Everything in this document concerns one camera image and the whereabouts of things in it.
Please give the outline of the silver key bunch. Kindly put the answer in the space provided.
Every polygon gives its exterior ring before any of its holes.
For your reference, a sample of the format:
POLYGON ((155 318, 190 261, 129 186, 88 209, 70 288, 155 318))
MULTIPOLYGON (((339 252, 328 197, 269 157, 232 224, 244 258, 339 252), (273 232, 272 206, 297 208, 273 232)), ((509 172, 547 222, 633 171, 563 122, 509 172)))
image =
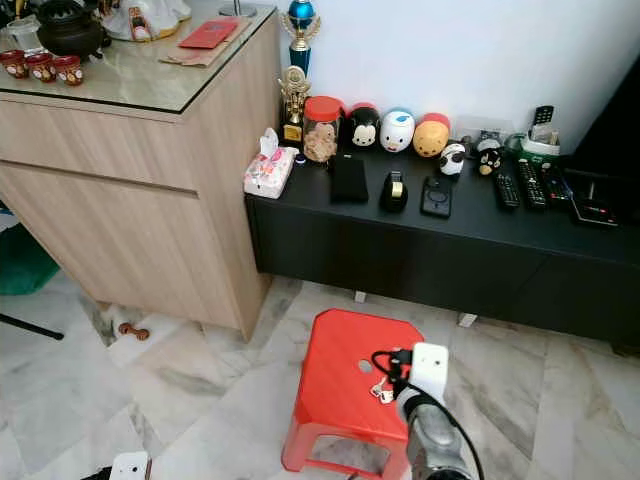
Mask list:
POLYGON ((380 379, 370 387, 370 394, 380 404, 390 404, 396 402, 396 390, 387 378, 380 379))

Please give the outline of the black low tv console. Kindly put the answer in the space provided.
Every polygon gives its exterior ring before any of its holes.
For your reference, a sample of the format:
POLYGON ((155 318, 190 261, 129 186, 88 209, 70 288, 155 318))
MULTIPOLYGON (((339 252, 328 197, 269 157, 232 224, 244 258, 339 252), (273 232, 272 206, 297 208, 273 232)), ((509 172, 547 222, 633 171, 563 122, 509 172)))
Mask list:
POLYGON ((640 355, 640 227, 588 227, 567 212, 500 209, 492 180, 452 179, 451 216, 420 212, 435 165, 364 157, 366 204, 333 204, 328 169, 296 166, 280 198, 244 196, 261 273, 603 340, 640 355), (392 170, 403 212, 379 207, 392 170))

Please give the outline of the black tape dispenser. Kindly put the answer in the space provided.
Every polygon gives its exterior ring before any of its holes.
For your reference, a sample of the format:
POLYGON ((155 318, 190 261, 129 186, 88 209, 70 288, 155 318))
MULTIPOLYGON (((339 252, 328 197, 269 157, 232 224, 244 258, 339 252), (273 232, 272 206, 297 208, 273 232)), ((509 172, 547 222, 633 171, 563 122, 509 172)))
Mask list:
POLYGON ((404 174, 399 170, 392 170, 387 174, 381 187, 379 207, 385 212, 403 212, 407 205, 407 187, 404 174))

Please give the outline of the black remote control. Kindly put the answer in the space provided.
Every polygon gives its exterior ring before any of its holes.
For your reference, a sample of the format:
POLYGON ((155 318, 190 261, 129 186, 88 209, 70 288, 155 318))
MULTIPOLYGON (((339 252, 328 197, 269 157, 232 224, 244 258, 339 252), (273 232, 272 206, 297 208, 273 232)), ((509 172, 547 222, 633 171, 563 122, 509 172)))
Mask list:
POLYGON ((538 175, 549 209, 568 209, 571 206, 572 192, 561 170, 553 164, 543 163, 538 175))
POLYGON ((529 160, 520 157, 516 161, 518 183, 524 192, 525 204, 532 210, 545 210, 549 206, 547 192, 540 182, 538 169, 529 160))
POLYGON ((520 192, 518 192, 515 179, 511 175, 503 172, 495 173, 493 175, 493 186, 500 209, 516 210, 522 205, 520 192))

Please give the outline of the small white black plush toy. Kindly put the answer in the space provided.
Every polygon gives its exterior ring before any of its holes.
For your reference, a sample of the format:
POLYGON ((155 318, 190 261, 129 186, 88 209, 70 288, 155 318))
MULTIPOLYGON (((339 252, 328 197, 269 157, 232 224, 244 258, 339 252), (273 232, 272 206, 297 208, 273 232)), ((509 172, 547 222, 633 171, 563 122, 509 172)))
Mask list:
POLYGON ((438 170, 447 177, 457 177, 465 169, 468 152, 465 143, 448 143, 440 152, 438 170))

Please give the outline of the pink white tissue pack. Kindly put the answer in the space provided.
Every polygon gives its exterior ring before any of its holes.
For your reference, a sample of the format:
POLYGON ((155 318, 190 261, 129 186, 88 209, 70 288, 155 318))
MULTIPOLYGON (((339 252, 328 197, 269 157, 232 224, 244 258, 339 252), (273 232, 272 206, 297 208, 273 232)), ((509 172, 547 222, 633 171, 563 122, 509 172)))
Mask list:
POLYGON ((243 174, 243 192, 264 198, 280 198, 287 186, 297 147, 280 145, 274 129, 265 129, 259 138, 259 152, 243 174))

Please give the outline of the yellow bear plush toy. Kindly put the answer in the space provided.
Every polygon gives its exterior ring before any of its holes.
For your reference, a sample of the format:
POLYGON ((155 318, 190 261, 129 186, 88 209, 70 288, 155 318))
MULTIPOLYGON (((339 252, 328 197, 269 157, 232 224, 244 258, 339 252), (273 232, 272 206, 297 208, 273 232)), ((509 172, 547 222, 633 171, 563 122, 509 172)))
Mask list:
POLYGON ((451 119, 447 115, 430 111, 417 122, 412 137, 413 151, 420 157, 436 157, 442 154, 451 141, 451 119))

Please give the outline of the black rod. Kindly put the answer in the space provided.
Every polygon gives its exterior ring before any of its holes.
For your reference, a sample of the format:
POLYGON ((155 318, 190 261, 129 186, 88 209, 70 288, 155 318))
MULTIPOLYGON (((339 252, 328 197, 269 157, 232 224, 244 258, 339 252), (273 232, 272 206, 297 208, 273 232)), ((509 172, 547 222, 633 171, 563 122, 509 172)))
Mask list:
POLYGON ((5 325, 14 326, 14 328, 22 329, 24 330, 24 332, 42 335, 42 337, 47 337, 54 340, 63 340, 65 338, 65 335, 63 333, 44 328, 44 326, 27 323, 27 321, 19 320, 18 317, 0 314, 0 321, 5 325))

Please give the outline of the green cushion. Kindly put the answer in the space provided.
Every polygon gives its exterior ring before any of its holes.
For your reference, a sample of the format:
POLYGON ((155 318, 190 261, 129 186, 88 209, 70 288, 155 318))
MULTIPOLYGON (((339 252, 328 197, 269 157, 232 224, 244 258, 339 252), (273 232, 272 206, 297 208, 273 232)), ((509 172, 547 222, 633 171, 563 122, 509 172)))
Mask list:
POLYGON ((0 232, 0 294, 19 296, 41 291, 60 266, 22 224, 0 232))

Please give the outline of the small brown dumbbell toy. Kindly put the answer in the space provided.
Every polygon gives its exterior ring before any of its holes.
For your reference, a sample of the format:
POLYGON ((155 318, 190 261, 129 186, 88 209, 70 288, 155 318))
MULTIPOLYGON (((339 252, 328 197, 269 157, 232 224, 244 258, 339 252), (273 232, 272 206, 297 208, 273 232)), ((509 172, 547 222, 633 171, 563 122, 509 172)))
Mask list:
POLYGON ((120 323, 116 325, 116 333, 122 335, 122 337, 136 338, 138 342, 146 342, 151 335, 150 329, 140 328, 140 326, 136 326, 133 323, 120 323))

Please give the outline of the black set-top box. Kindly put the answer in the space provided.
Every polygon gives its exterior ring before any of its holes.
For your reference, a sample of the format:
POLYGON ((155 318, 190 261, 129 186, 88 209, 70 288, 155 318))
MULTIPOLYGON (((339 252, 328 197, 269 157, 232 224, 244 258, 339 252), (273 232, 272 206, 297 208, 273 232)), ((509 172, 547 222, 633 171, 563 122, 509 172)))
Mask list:
POLYGON ((613 197, 625 184, 620 178, 566 169, 564 179, 570 192, 573 216, 577 223, 609 228, 620 225, 617 207, 613 201, 613 197))

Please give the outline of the black television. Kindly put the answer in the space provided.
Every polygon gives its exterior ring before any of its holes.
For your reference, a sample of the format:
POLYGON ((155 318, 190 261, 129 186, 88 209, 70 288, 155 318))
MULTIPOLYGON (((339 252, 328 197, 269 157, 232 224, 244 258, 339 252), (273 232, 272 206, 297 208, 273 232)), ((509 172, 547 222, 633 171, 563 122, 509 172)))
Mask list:
POLYGON ((568 169, 640 182, 640 68, 623 79, 573 151, 568 169))

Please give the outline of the red packet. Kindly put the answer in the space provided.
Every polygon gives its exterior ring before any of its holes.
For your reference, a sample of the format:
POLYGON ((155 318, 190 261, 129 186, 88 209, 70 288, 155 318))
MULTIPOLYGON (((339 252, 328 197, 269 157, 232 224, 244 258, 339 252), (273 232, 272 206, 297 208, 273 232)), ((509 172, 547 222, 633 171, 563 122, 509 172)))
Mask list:
POLYGON ((236 15, 219 15, 192 29, 192 32, 179 42, 178 47, 195 50, 218 49, 221 44, 229 40, 230 36, 233 36, 239 26, 241 26, 241 19, 236 15))

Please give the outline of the metal stand base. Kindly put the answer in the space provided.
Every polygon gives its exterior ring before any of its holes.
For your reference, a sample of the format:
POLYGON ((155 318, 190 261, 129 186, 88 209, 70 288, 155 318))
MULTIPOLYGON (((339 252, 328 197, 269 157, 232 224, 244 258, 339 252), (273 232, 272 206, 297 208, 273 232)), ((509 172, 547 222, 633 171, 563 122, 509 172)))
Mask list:
POLYGON ((243 3, 242 0, 227 0, 220 6, 219 12, 223 17, 255 17, 255 6, 243 3))

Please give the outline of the white ceramic statue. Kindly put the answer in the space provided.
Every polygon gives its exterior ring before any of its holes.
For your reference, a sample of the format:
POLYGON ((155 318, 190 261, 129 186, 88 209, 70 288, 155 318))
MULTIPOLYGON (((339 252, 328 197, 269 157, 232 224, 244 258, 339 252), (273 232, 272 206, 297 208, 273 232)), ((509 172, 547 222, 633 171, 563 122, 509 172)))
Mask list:
POLYGON ((111 38, 132 42, 172 36, 191 18, 186 0, 99 0, 97 10, 111 38))

